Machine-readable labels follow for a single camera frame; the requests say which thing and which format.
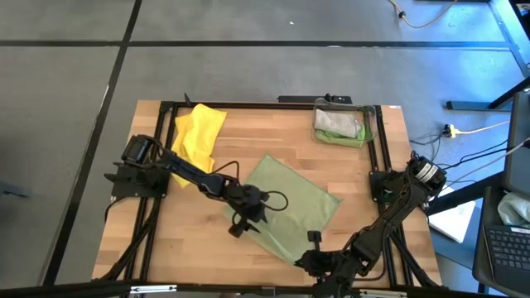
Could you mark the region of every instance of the yellow cable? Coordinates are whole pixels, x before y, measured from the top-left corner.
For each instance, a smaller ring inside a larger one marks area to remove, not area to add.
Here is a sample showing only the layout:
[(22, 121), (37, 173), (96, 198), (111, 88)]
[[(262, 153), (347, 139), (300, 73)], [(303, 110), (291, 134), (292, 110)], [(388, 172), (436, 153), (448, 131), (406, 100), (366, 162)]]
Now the yellow cable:
[[(401, 8), (399, 8), (398, 4), (394, 2), (394, 0), (388, 0), (393, 6), (394, 8), (396, 8), (396, 12), (397, 12), (397, 15), (399, 16), (399, 14), (401, 12), (403, 12), (403, 10), (401, 10)], [(450, 9), (451, 7), (455, 6), (455, 4), (458, 2), (458, 0), (455, 0), (448, 8), (445, 9), (445, 11), (441, 12), (441, 14), (438, 15), (438, 17), (435, 17), (432, 21), (426, 23), (426, 24), (423, 24), (421, 26), (414, 26), (413, 24), (411, 24), (408, 20), (407, 20), (407, 16), (403, 15), (402, 19), (407, 23), (407, 25), (409, 25), (411, 28), (414, 28), (414, 29), (420, 29), (420, 28), (423, 28), (423, 27), (426, 27), (426, 26), (429, 26), (431, 25), (433, 22), (436, 22), (438, 21), (441, 17), (443, 17)]]

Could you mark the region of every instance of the plastic container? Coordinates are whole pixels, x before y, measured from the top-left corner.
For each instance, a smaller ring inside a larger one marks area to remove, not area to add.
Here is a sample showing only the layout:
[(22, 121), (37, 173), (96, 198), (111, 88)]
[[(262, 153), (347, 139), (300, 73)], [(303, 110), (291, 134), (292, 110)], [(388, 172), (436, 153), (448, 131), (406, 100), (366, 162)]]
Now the plastic container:
[(314, 142), (361, 148), (377, 135), (374, 106), (317, 99), (313, 111)]

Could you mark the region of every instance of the green cloth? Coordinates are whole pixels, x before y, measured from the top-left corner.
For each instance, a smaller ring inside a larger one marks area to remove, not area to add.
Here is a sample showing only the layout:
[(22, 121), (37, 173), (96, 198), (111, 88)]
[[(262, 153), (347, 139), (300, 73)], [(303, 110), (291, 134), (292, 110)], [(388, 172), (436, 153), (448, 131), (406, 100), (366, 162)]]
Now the green cloth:
[[(289, 206), (283, 211), (265, 209), (268, 223), (249, 221), (261, 233), (248, 230), (243, 235), (290, 264), (300, 259), (306, 250), (315, 248), (307, 240), (307, 231), (322, 231), (340, 203), (340, 200), (269, 155), (259, 162), (246, 184), (255, 185), (261, 191), (280, 191), (289, 199)], [(280, 195), (270, 194), (265, 204), (281, 208), (285, 200)], [(234, 211), (227, 206), (224, 212), (227, 219), (231, 219), (233, 214)]]
[(364, 145), (364, 142), (369, 139), (369, 133), (366, 133), (366, 129), (364, 128), (364, 125), (362, 125), (356, 138), (344, 137), (336, 132), (327, 132), (323, 130), (315, 130), (315, 137), (329, 144), (360, 148)]

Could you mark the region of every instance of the white cable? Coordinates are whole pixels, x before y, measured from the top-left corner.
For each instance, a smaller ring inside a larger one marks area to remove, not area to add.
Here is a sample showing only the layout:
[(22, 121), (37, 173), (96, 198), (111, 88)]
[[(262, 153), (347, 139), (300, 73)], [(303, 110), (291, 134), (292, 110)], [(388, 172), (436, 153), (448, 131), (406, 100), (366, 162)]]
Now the white cable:
[(488, 127), (482, 127), (482, 128), (479, 128), (479, 129), (475, 129), (475, 130), (469, 131), (469, 132), (462, 132), (461, 130), (458, 130), (458, 129), (455, 128), (455, 134), (471, 134), (471, 133), (475, 133), (475, 132), (482, 132), (482, 131), (488, 130), (490, 128), (497, 127), (499, 125), (503, 125), (503, 124), (506, 124), (506, 123), (509, 123), (509, 122), (510, 122), (509, 120), (506, 120), (506, 121), (502, 121), (501, 123), (490, 125)]
[[(393, 0), (388, 0), (388, 1), (394, 6), (394, 8), (396, 9), (397, 16), (400, 17), (400, 14), (403, 12), (403, 10), (401, 10), (401, 8), (398, 6), (398, 4), (395, 1), (393, 1)], [(430, 22), (427, 22), (427, 23), (425, 23), (423, 25), (420, 25), (420, 26), (414, 26), (413, 24), (411, 24), (408, 21), (407, 15), (405, 14), (405, 12), (403, 12), (403, 16), (400, 17), (400, 18), (402, 18), (405, 21), (405, 23), (407, 25), (409, 25), (411, 28), (420, 29), (420, 28), (423, 28), (423, 27), (431, 25), (433, 22), (438, 21), (441, 17), (443, 17), (451, 9), (451, 7), (455, 6), (457, 1), (458, 0), (453, 1), (453, 3), (450, 6), (448, 6), (443, 12), (441, 12), (437, 17), (432, 19)]]
[(463, 178), (467, 177), (468, 175), (471, 175), (471, 174), (475, 173), (475, 172), (478, 171), (478, 170), (482, 170), (482, 169), (484, 169), (486, 166), (489, 166), (489, 165), (493, 164), (494, 162), (496, 162), (496, 161), (498, 161), (498, 160), (500, 160), (500, 159), (502, 159), (502, 158), (505, 158), (506, 156), (508, 156), (508, 155), (510, 155), (510, 154), (512, 154), (512, 153), (514, 153), (517, 149), (519, 149), (520, 147), (522, 147), (522, 146), (524, 145), (525, 142), (528, 142), (528, 141), (530, 141), (530, 137), (527, 138), (526, 140), (522, 141), (519, 145), (517, 145), (517, 146), (515, 146), (514, 148), (512, 148), (512, 150), (506, 152), (504, 155), (502, 155), (502, 156), (500, 156), (500, 157), (497, 157), (497, 158), (495, 158), (494, 160), (488, 162), (487, 164), (485, 164), (485, 165), (483, 165), (483, 166), (479, 166), (478, 168), (472, 170), (471, 172), (469, 172), (469, 173), (467, 173), (467, 174), (461, 176), (461, 177), (458, 178), (457, 180), (454, 180), (451, 184), (449, 184), (448, 186), (444, 187), (441, 191), (444, 191), (446, 188), (452, 186), (454, 183), (457, 183), (458, 181), (462, 180)]

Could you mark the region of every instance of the black table leg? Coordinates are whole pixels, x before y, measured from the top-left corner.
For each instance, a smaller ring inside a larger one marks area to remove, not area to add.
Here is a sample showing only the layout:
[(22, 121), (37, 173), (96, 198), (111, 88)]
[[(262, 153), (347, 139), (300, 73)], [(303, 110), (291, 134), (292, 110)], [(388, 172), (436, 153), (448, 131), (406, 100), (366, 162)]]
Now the black table leg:
[(495, 99), (491, 103), (481, 102), (468, 102), (451, 100), (447, 102), (447, 108), (451, 110), (460, 111), (500, 111), (510, 112), (512, 110), (512, 98), (517, 92), (523, 91), (525, 88), (530, 86), (530, 77), (521, 81), (521, 83), (515, 85), (505, 94), (501, 95), (498, 99)]

